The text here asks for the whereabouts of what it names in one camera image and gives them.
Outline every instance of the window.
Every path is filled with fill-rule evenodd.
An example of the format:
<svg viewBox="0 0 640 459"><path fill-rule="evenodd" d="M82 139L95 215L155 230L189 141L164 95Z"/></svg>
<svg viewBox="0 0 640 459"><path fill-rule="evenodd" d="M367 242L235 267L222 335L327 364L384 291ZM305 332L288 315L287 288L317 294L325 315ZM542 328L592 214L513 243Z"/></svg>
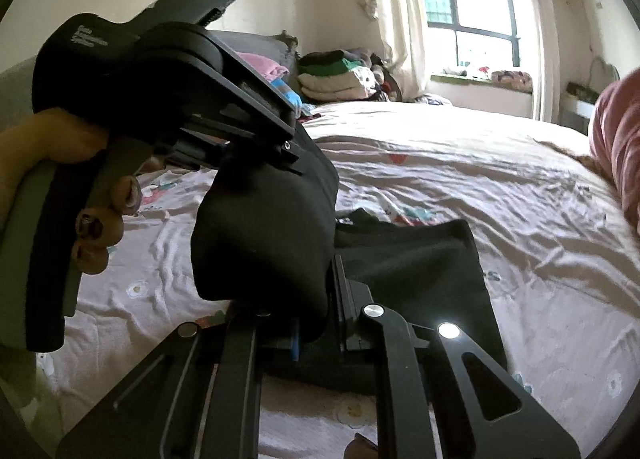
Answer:
<svg viewBox="0 0 640 459"><path fill-rule="evenodd" d="M513 0L424 0L431 67L520 67Z"/></svg>

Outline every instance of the folded blanket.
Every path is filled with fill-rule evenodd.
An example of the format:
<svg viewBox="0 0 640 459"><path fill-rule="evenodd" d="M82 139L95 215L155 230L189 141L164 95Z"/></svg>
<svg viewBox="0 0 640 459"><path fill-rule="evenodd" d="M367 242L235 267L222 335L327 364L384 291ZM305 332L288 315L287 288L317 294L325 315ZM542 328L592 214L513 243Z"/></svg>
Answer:
<svg viewBox="0 0 640 459"><path fill-rule="evenodd" d="M375 87L376 77L368 67L354 67L346 73L335 76L298 75L298 81L311 91L331 93L352 87Z"/></svg>
<svg viewBox="0 0 640 459"><path fill-rule="evenodd" d="M304 58L298 62L298 69L301 73L308 73L313 76L334 76L337 74L346 73L348 70L353 69L354 67L363 67L364 62L361 60L347 60L346 58L341 58L336 62L331 62L330 64L309 64L305 65L302 61Z"/></svg>
<svg viewBox="0 0 640 459"><path fill-rule="evenodd" d="M329 93L319 93L312 91L306 87L302 87L302 92L318 102L349 102L351 100L366 100L373 96L376 90L369 87L352 87L350 89L343 89L341 91L334 91Z"/></svg>
<svg viewBox="0 0 640 459"><path fill-rule="evenodd" d="M589 124L589 142L603 174L618 189L626 219L640 230L640 68L604 89Z"/></svg>
<svg viewBox="0 0 640 459"><path fill-rule="evenodd" d="M253 53L241 53L239 51L236 53L240 58L247 62L247 64L258 71L258 73L260 73L268 82L273 82L276 78L283 77L289 73L289 69L284 67L284 65L278 64L278 62L271 58Z"/></svg>

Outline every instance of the white curtain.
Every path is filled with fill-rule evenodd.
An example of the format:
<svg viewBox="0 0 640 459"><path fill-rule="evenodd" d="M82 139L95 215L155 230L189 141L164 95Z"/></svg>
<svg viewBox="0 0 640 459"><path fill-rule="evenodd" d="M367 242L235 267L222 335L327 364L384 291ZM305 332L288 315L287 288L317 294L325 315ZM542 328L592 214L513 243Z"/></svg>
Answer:
<svg viewBox="0 0 640 459"><path fill-rule="evenodd" d="M534 43L540 54L531 71L534 80L534 120L558 122L560 107L560 50L552 0L531 0L535 22Z"/></svg>
<svg viewBox="0 0 640 459"><path fill-rule="evenodd" d="M423 0L365 0L364 8L378 20L389 72L404 100L422 96L429 78L426 54L426 11Z"/></svg>

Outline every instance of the pink cloth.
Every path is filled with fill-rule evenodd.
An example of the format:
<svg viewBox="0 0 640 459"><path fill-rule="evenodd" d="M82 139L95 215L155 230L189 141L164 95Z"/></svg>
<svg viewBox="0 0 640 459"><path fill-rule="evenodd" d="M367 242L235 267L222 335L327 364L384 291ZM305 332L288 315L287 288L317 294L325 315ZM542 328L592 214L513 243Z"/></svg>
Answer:
<svg viewBox="0 0 640 459"><path fill-rule="evenodd" d="M589 142L592 156L618 189L626 219L640 233L640 68L600 95Z"/></svg>
<svg viewBox="0 0 640 459"><path fill-rule="evenodd" d="M289 73L289 69L284 67L284 65L280 65L278 62L261 54L240 53L239 51L237 53L240 58L258 71L268 82L273 82L276 78L280 78Z"/></svg>

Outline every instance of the bed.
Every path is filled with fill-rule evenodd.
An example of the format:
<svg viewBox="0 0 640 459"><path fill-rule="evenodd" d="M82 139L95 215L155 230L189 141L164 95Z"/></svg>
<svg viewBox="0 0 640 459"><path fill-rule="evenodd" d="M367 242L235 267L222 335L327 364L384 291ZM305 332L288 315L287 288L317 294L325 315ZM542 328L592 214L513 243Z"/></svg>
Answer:
<svg viewBox="0 0 640 459"><path fill-rule="evenodd" d="M413 226L467 219L509 372L586 457L640 381L638 237L614 189L545 144L586 154L587 138L452 106L318 111L305 128L340 175L337 213L364 208ZM83 277L65 345L38 356L39 398L25 416L34 434L52 444L181 322L223 320L226 303L198 298L188 251L214 175L174 168L140 177L140 212L126 217L108 269ZM260 457L341 457L356 429L375 439L373 399L266 379Z"/></svg>

